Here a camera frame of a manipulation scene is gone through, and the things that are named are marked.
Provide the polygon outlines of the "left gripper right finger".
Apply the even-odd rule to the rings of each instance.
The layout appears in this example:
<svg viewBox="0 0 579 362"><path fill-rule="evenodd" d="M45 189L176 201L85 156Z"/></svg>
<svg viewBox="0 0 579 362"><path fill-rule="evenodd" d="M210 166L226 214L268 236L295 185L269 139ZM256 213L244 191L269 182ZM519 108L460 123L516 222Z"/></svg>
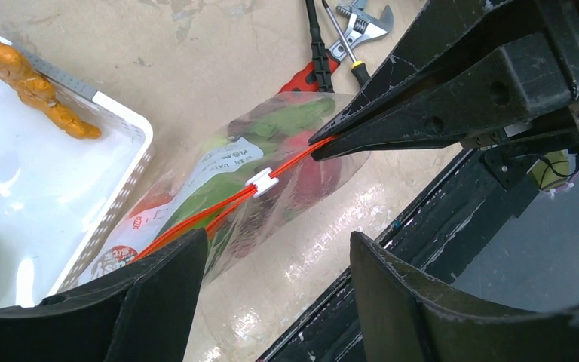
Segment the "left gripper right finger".
<svg viewBox="0 0 579 362"><path fill-rule="evenodd" d="M350 263L369 361L579 361L579 305L539 313L480 299L361 232Z"/></svg>

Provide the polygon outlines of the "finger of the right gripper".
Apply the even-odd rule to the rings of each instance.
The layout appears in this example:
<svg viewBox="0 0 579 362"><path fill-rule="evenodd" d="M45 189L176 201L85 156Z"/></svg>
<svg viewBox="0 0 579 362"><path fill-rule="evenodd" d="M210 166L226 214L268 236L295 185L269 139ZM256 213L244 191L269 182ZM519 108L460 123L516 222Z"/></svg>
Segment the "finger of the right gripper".
<svg viewBox="0 0 579 362"><path fill-rule="evenodd" d="M400 103L470 68L470 56L461 43L462 2L429 1L360 92L312 136L311 143L328 143L352 118Z"/></svg>

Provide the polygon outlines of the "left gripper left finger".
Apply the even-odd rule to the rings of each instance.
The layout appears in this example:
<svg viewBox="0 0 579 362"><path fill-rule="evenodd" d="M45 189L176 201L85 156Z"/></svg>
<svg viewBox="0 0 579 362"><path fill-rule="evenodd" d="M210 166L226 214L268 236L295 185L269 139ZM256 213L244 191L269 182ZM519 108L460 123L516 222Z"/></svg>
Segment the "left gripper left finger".
<svg viewBox="0 0 579 362"><path fill-rule="evenodd" d="M0 309L0 361L181 361L207 260L194 229L32 308Z"/></svg>

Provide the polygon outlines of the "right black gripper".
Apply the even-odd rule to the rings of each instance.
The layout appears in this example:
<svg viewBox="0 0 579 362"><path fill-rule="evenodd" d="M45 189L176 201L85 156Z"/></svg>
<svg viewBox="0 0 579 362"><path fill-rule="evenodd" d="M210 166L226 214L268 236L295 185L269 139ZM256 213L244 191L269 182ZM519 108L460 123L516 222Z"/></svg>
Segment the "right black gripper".
<svg viewBox="0 0 579 362"><path fill-rule="evenodd" d="M507 158L579 154L579 1L463 1L460 19L470 68L352 118L314 159L459 141Z"/></svg>

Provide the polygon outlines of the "clear zip bag orange zipper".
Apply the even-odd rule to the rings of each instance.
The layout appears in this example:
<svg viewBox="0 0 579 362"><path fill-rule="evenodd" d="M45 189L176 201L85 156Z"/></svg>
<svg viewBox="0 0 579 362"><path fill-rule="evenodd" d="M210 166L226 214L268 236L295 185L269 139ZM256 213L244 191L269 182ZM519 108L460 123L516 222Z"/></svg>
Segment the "clear zip bag orange zipper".
<svg viewBox="0 0 579 362"><path fill-rule="evenodd" d="M350 100L348 94L278 94L200 141L190 157L170 157L112 229L87 245L63 286L128 265L176 226L207 229L204 280L216 278L366 163L364 155L315 161L305 154L311 136Z"/></svg>

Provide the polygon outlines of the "pink peach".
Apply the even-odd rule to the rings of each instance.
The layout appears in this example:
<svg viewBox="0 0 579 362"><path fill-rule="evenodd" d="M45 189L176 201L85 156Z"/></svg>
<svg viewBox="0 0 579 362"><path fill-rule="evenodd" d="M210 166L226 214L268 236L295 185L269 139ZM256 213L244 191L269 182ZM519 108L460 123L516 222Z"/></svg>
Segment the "pink peach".
<svg viewBox="0 0 579 362"><path fill-rule="evenodd" d="M310 207L335 191L342 175L342 159L315 161L311 156L285 171L280 181L290 191L291 204Z"/></svg>

